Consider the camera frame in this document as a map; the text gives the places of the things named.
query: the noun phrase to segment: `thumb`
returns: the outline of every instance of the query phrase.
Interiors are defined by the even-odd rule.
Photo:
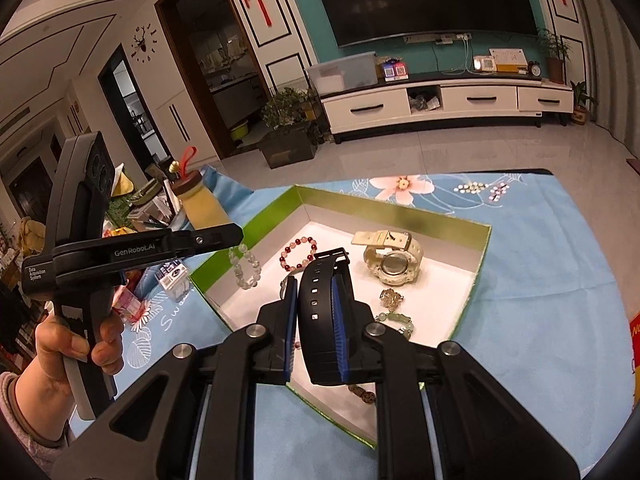
[[[82,336],[73,333],[57,316],[49,316],[36,327],[36,350],[40,361],[44,357],[59,357],[61,353],[75,359],[86,358],[89,353],[89,342]]]

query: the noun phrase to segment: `wall clock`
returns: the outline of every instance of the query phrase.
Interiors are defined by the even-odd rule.
[[[131,43],[131,47],[134,49],[131,57],[135,57],[136,61],[142,61],[142,63],[151,61],[151,54],[156,53],[153,46],[158,40],[155,40],[153,36],[157,31],[157,29],[151,30],[151,23],[146,27],[136,27],[133,43]]]

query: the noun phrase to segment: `hand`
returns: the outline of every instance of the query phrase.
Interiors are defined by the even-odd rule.
[[[114,312],[100,325],[103,341],[94,347],[91,359],[107,374],[115,375],[124,365],[123,330],[124,325]],[[74,405],[62,356],[85,358],[89,343],[60,324],[55,316],[49,316],[36,327],[36,350],[36,358],[15,383],[15,400],[31,428],[56,441]]]
[[[124,366],[121,336],[123,330],[124,324],[115,312],[100,325],[102,341],[92,350],[91,359],[94,364],[102,367],[106,374],[115,375]],[[71,332],[55,316],[49,316],[36,327],[36,353],[40,367],[51,381],[51,385],[71,395],[62,356],[85,358],[89,353],[89,342]]]

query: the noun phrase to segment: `white drawer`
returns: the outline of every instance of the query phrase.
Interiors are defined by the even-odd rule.
[[[332,128],[366,128],[367,123],[381,120],[393,124],[411,116],[404,88],[337,98],[323,105]]]
[[[445,112],[518,110],[518,89],[515,86],[444,86],[442,107]]]
[[[518,88],[518,109],[523,112],[574,111],[574,94],[553,88]]]

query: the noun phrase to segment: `flower print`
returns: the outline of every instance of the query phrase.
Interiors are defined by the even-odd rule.
[[[389,200],[395,195],[396,202],[401,205],[414,203],[412,193],[429,194],[435,190],[431,180],[421,180],[420,175],[382,176],[370,178],[369,183],[382,190],[376,196],[378,200]]]

